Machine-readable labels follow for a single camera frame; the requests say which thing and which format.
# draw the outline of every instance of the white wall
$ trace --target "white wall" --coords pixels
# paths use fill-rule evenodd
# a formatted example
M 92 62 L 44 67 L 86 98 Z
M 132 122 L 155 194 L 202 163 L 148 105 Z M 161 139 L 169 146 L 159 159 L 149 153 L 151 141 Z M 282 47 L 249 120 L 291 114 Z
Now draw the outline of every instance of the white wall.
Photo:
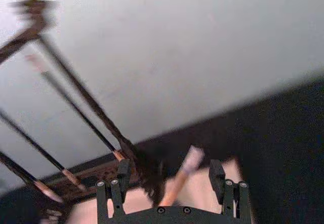
M 0 43 L 23 24 L 8 7 L 13 1 L 0 0 Z M 134 142 L 324 68 L 324 0 L 57 1 L 50 34 Z M 32 49 L 1 66 L 1 108 L 66 167 L 108 153 L 25 61 Z M 56 172 L 2 123 L 0 135 L 2 151 L 35 176 Z M 4 167 L 0 178 L 9 187 L 22 183 Z

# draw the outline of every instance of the screw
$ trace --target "screw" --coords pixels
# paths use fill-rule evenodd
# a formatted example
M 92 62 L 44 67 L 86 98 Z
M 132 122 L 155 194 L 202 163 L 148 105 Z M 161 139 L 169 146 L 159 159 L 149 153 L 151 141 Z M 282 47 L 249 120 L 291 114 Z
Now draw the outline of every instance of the screw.
M 191 213 L 191 209 L 189 207 L 184 207 L 183 208 L 183 212 L 186 214 L 190 214 Z
M 163 207 L 159 207 L 159 208 L 157 209 L 157 212 L 158 212 L 159 214 L 163 214 L 165 211 L 166 211 L 166 210 L 165 210 Z
M 111 181 L 111 184 L 117 184 L 117 183 L 118 183 L 117 179 L 114 179 L 113 181 Z
M 231 186 L 233 183 L 231 180 L 226 180 L 226 184 Z
M 97 182 L 97 186 L 103 186 L 105 183 L 103 181 Z
M 245 182 L 241 182 L 239 185 L 243 188 L 246 188 L 248 186 Z

